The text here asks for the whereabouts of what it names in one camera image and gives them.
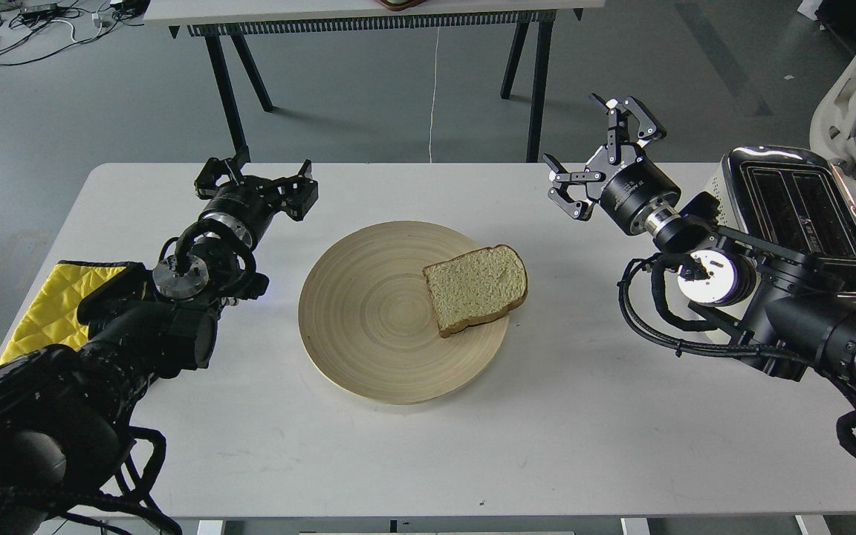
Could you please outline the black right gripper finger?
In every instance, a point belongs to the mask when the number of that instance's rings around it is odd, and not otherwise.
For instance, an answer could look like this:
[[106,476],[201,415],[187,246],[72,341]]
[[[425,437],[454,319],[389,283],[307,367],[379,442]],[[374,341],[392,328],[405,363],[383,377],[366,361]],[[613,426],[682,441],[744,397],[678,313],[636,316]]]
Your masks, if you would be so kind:
[[606,142],[597,150],[605,165],[625,166],[641,161],[648,143],[668,135],[659,119],[638,98],[605,100],[598,94],[591,94],[591,98],[604,108],[607,117]]
[[603,187],[603,184],[606,182],[606,174],[603,172],[592,172],[588,167],[583,172],[569,172],[557,157],[549,153],[544,153],[542,159],[550,169],[549,180],[551,181],[551,187],[548,197],[574,220],[590,220],[595,204],[597,204],[597,199],[591,197],[588,193],[584,199],[577,199],[571,196],[570,188],[584,187],[585,190],[589,190],[591,186],[598,185],[599,187]]

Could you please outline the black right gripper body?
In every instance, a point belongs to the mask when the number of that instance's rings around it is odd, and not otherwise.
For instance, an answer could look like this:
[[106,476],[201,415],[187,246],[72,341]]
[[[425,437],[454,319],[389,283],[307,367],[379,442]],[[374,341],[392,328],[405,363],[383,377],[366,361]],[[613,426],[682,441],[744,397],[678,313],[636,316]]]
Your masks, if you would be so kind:
[[620,148],[620,162],[616,165],[609,159],[607,146],[601,145],[588,160],[588,176],[599,174],[601,180],[588,183],[587,198],[599,204],[624,233],[644,233],[646,217],[652,209],[659,204],[675,207],[681,191],[635,143]]

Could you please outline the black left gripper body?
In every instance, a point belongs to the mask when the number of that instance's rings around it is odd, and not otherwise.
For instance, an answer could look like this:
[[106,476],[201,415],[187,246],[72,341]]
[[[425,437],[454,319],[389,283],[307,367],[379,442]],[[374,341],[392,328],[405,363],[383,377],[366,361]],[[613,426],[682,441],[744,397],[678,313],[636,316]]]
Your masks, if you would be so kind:
[[227,215],[249,233],[265,233],[271,219],[282,210],[282,196],[272,180],[245,175],[242,184],[227,182],[220,186],[201,219]]

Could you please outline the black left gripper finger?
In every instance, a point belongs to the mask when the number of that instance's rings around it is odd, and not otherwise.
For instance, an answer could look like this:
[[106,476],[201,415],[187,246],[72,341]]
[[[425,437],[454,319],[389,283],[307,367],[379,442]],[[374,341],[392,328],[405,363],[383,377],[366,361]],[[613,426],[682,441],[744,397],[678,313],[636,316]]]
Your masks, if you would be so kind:
[[195,193],[198,198],[214,198],[223,187],[240,186],[244,180],[242,167],[247,165],[247,157],[211,157],[204,163],[195,179]]
[[299,171],[290,177],[273,181],[273,207],[295,222],[305,220],[306,214],[319,199],[318,183],[312,176],[312,161],[306,159]]

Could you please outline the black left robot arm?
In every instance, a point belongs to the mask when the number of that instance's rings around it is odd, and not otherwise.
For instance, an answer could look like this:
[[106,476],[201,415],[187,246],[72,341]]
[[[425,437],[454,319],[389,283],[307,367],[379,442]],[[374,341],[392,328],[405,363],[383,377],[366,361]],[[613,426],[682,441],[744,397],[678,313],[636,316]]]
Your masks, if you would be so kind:
[[50,343],[0,366],[0,534],[57,517],[121,532],[77,507],[180,534],[152,498],[166,439],[132,426],[134,407],[156,380],[210,365],[224,308],[268,288],[253,253],[273,217],[303,220],[318,200],[312,162],[271,180],[242,173],[248,160],[210,158],[195,180],[207,206],[156,267],[127,264],[85,296],[80,348]]

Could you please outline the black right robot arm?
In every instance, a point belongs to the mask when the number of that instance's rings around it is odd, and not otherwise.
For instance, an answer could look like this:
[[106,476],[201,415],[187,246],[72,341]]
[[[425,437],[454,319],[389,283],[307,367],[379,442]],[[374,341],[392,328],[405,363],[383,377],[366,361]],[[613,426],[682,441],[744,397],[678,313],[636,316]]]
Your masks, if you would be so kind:
[[806,149],[740,146],[680,207],[646,146],[666,129],[633,96],[601,100],[607,131],[581,172],[553,155],[548,196],[575,220],[601,209],[656,253],[617,285],[628,327],[677,356],[734,359],[775,378],[812,369],[852,405],[840,446],[856,459],[856,206],[838,169]]

